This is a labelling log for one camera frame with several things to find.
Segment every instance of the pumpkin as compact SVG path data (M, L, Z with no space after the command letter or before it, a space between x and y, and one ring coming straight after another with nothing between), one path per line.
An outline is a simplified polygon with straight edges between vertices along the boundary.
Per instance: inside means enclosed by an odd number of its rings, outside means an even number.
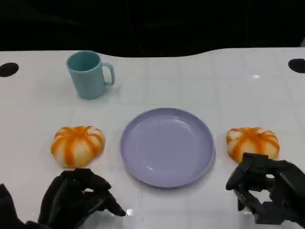
M101 130L92 126L63 127L55 135L51 152L63 167L87 165L104 149Z
M280 145L274 133L260 127L234 128L227 133L228 154L240 163L243 153L264 154L275 159L280 151Z

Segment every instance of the plate rim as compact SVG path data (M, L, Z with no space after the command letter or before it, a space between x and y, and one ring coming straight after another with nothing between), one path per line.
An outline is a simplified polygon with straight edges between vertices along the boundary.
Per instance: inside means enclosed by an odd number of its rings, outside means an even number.
M155 184L153 182L150 182L150 181L147 181L145 179L142 179L142 178L139 178L136 174L134 174L132 172L132 170L130 169L130 167L128 166L128 163L126 163L126 159L123 155L123 143L122 143L122 140L126 138L126 135L127 135L127 130L129 129L129 127L134 123L136 122L137 119L139 119L140 117L142 117L143 115L147 114L147 113L150 113L150 112L153 112L153 111L162 111L162 110L174 110L174 111L178 111L178 112L184 112L184 113L187 113L188 115L191 115L193 116L194 118L196 118L197 120L199 120L207 129L209 135L211 136L211 139L212 139L212 157L208 163L208 165L196 176L194 176L192 179L188 180L188 181L185 181L185 182L181 182L179 184L176 184L176 185L159 185L159 184ZM215 157L216 157L216 146L215 146L215 140L214 140L214 136L212 134L212 131L211 129L208 127L207 124L205 124L204 121L202 121L199 117L197 117L196 115L188 112L188 111L185 111L183 109L179 109L179 108L171 108L171 107L160 107L160 108L154 108L154 109L151 109L151 110L148 110L148 111L144 111L140 114L138 114L137 116L135 116L135 118L133 118L127 125L126 127L124 128L124 131L121 135L121 138L120 138L120 155L121 155L121 158L122 158L122 161L124 163L124 166L125 168L128 170L129 173L131 173L137 180L145 183L145 184L148 184L148 185L151 185L151 186L154 186L154 187L162 187L162 188L175 188L175 187L182 187L182 186L185 186L185 185L188 185L190 183L193 183L194 181L196 181L197 179L199 179L204 173L206 173L210 168L211 168L211 165L213 164L214 160L215 160Z

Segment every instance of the mug handle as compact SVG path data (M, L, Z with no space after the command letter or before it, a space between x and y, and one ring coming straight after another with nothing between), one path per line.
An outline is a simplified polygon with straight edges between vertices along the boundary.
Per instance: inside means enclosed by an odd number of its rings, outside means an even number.
M106 66L109 68L111 73L111 82L105 82L105 85L112 86L114 85L115 75L114 75L114 69L111 63L102 62L102 66Z

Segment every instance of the robotic hand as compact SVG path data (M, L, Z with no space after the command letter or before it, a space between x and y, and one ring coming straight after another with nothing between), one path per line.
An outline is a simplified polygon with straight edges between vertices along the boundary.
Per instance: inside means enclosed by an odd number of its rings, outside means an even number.
M234 190L238 210L247 207L257 224L280 225L285 220L305 228L305 174L287 161L274 161L266 155L244 153L243 161L230 176L227 190ZM272 202L261 204L249 190L270 192Z
M43 197L38 224L23 224L17 217L10 193L0 185L0 228L76 229L93 212L105 209L114 215L125 216L125 211L109 192L110 188L105 179L90 169L64 171L53 180Z

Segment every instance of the table surface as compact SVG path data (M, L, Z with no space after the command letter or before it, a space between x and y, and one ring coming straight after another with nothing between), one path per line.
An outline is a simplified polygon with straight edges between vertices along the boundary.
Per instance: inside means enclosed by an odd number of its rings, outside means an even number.
M255 225L237 211L225 184L237 164L227 155L225 135L233 127L261 126L279 138L280 159L305 171L305 75L288 67L305 58L305 48L223 49L178 58L120 58L114 87L103 97L80 99L65 61L73 51L0 52L0 65L19 71L0 78L0 182L14 199L18 216L37 220L48 185L64 169L50 153L62 126L92 125L106 137L103 154L89 168L107 179L111 192L133 216L92 215L84 229L299 228ZM216 160L209 174L178 189L158 189L126 171L119 152L123 129L156 107L187 110L211 128ZM267 198L267 193L260 193Z

